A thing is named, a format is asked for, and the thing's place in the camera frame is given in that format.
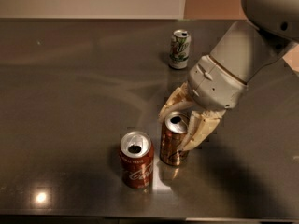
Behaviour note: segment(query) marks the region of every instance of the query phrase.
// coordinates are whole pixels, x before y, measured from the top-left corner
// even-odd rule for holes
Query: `can lid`
[[[190,34],[187,30],[179,29],[174,32],[174,36],[176,36],[178,38],[187,38],[190,36]]]
[[[151,148],[151,141],[146,133],[133,131],[126,134],[121,140],[121,151],[130,158],[141,158]]]
[[[179,112],[172,112],[165,118],[166,127],[174,133],[186,133],[188,124],[189,118]]]

